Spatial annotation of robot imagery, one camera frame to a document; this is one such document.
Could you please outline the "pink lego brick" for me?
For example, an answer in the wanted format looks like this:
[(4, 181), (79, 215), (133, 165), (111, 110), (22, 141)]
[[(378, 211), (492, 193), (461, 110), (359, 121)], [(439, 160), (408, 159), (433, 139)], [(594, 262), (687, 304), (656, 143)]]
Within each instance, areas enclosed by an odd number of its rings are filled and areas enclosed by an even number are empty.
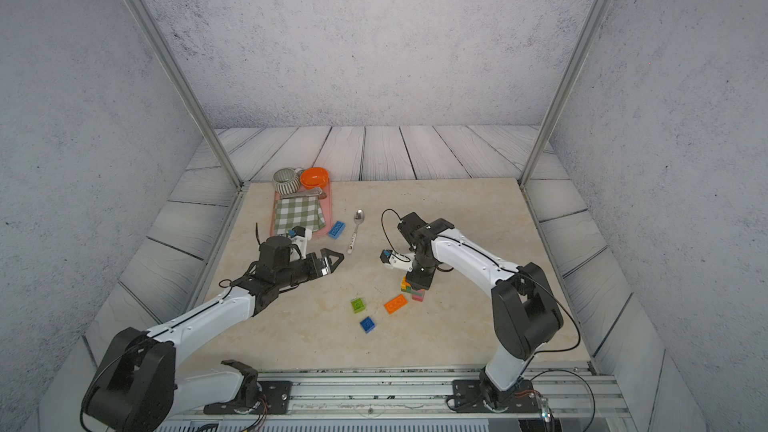
[(422, 302), (424, 300), (424, 290), (412, 290), (411, 296), (414, 301)]

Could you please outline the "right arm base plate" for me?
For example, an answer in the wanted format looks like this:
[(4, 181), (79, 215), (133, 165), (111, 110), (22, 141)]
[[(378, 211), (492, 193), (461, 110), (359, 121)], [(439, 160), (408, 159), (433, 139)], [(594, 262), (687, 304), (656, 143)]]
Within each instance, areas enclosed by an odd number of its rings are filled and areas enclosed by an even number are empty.
[(457, 413), (535, 413), (541, 409), (531, 381), (522, 379), (507, 390), (489, 379), (454, 380), (448, 407)]

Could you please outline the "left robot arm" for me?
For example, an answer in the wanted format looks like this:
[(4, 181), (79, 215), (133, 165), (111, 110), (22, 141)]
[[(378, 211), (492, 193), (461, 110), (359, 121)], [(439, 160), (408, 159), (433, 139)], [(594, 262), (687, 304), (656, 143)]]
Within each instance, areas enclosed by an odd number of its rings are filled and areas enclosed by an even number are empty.
[(80, 406), (114, 431), (154, 431), (167, 417), (202, 406), (256, 413), (249, 430), (269, 413), (256, 369), (228, 359), (222, 369), (179, 378), (179, 365), (231, 327), (265, 310), (282, 293), (336, 271), (345, 255), (328, 248), (307, 252), (301, 237), (273, 236), (259, 257), (208, 302), (146, 330), (128, 327), (109, 344)]

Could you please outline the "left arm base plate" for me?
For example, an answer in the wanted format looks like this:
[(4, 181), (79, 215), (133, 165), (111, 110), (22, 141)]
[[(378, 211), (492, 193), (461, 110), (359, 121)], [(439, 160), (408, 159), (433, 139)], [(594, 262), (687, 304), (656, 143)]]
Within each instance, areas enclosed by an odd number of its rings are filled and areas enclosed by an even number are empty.
[(205, 415), (285, 415), (291, 397), (291, 381), (245, 381), (227, 402), (205, 405)]

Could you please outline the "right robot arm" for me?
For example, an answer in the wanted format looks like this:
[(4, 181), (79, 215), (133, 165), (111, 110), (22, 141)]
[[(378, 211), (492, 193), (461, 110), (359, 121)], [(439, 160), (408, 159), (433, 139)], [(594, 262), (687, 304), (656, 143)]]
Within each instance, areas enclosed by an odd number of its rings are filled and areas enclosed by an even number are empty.
[(541, 347), (564, 325), (560, 303), (541, 267), (517, 265), (493, 256), (440, 218), (431, 223), (411, 212), (397, 228), (409, 253), (392, 252), (385, 260), (405, 272), (415, 290), (431, 287), (441, 265), (461, 273), (491, 301), (498, 348), (480, 372), (476, 389), (453, 396), (453, 410), (470, 412), (480, 406), (503, 412), (528, 387), (523, 374)]

